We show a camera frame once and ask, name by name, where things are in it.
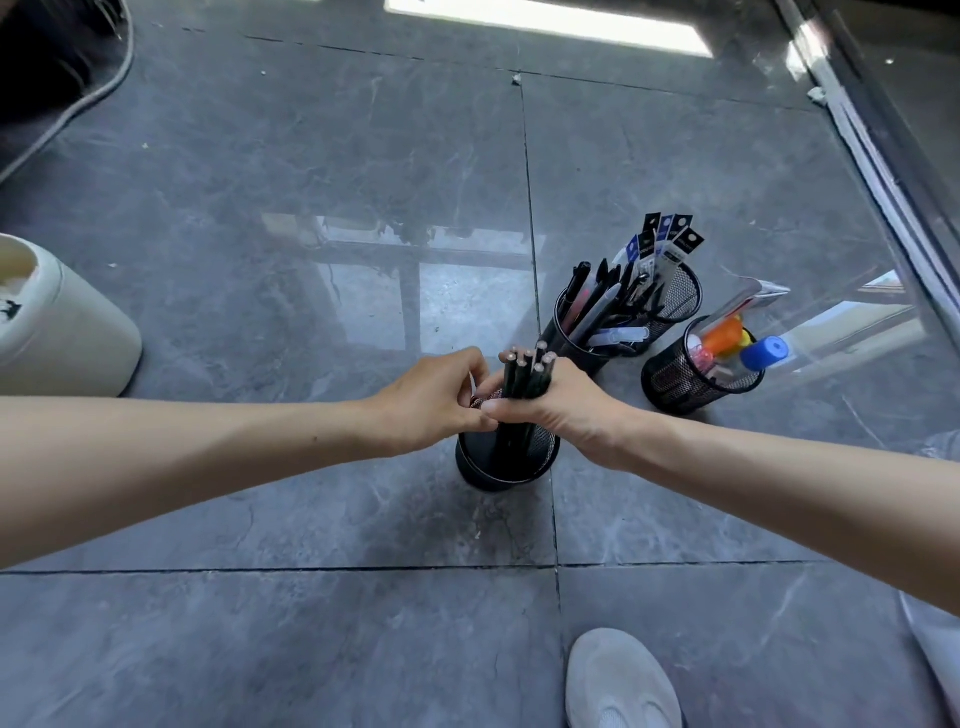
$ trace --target trash can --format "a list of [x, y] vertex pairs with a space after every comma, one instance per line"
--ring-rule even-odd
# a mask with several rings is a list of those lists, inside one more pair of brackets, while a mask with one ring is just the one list
[[116, 397], [142, 352], [136, 324], [103, 294], [0, 234], [0, 395]]

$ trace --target cable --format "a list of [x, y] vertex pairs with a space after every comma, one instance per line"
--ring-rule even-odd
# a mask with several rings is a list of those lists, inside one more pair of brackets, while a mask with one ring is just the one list
[[124, 15], [127, 17], [127, 53], [124, 55], [123, 63], [121, 63], [120, 68], [117, 70], [112, 79], [69, 106], [60, 115], [60, 118], [53, 123], [50, 129], [43, 133], [43, 136], [35, 141], [26, 152], [8, 164], [4, 170], [0, 172], [0, 185], [15, 175], [20, 170], [20, 167], [30, 161], [30, 159], [37, 152], [49, 144], [50, 140], [62, 132], [63, 128], [76, 116], [79, 116], [90, 107], [103, 101], [111, 93], [113, 93], [113, 91], [115, 91], [120, 84], [124, 82], [124, 79], [127, 78], [127, 74], [130, 73], [130, 69], [133, 66], [133, 16], [130, 13], [130, 7], [127, 5], [127, 0], [120, 0], [120, 4], [123, 6]]

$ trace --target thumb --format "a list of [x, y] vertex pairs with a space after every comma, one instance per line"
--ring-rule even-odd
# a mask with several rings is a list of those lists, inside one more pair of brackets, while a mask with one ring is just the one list
[[460, 432], [493, 432], [497, 421], [479, 409], [461, 407]]
[[536, 423], [540, 418], [537, 400], [487, 400], [480, 409], [501, 423]]

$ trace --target pen cap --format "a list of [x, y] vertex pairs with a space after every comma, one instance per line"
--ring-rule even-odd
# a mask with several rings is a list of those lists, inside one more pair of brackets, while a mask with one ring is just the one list
[[767, 336], [740, 352], [740, 362], [751, 372], [762, 372], [790, 355], [790, 347], [779, 336]]

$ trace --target left hand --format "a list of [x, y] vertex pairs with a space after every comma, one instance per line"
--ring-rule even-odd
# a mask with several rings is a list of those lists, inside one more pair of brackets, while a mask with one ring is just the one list
[[429, 448], [460, 432], [490, 432], [497, 422], [470, 409], [472, 385], [489, 371], [476, 347], [446, 356], [425, 356], [393, 384], [364, 400], [381, 429], [389, 455]]

